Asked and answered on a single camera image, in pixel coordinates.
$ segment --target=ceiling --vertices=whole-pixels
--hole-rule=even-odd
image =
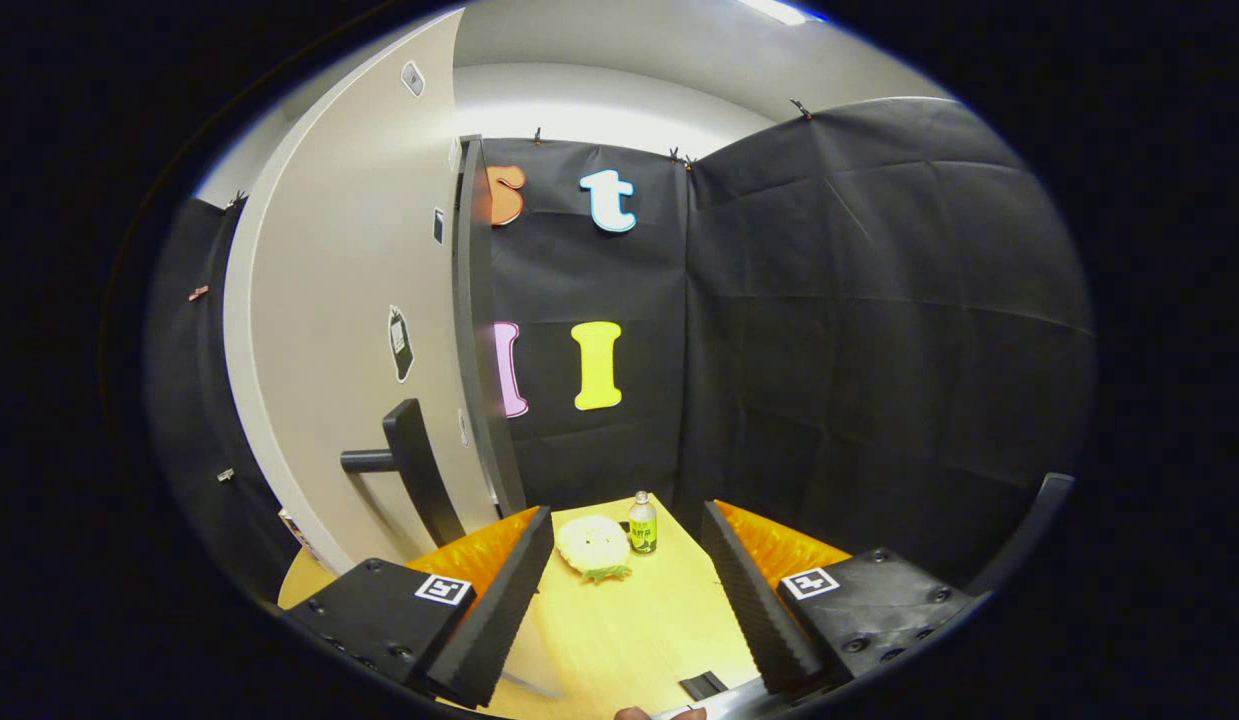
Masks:
[[[299,118],[341,77],[409,32],[395,29],[282,102]],[[776,121],[887,95],[952,97],[834,24],[789,27],[735,0],[478,0],[467,5],[455,67],[564,63],[654,77]]]

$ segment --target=human hand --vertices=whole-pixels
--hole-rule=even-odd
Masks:
[[[650,715],[646,715],[646,710],[642,708],[623,708],[623,710],[615,713],[615,720],[650,720]],[[673,716],[673,720],[707,720],[707,710],[695,708],[695,710],[686,710]]]

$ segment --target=plastic bottle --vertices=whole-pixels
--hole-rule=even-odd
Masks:
[[[628,508],[628,542],[637,555],[650,555],[659,543],[655,507],[650,504],[650,493],[637,491],[637,502]]]

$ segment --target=green bottle label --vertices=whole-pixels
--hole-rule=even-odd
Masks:
[[[655,520],[648,520],[647,523],[628,520],[628,538],[632,540],[633,551],[638,551],[641,555],[655,551],[655,544],[659,542]]]

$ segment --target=ceiling light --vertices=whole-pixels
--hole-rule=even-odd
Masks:
[[[789,7],[783,2],[776,2],[776,0],[738,0],[743,5],[752,7],[753,10],[760,10],[769,15],[772,19],[779,20],[786,26],[799,26],[807,21],[807,16],[797,10],[795,7]]]

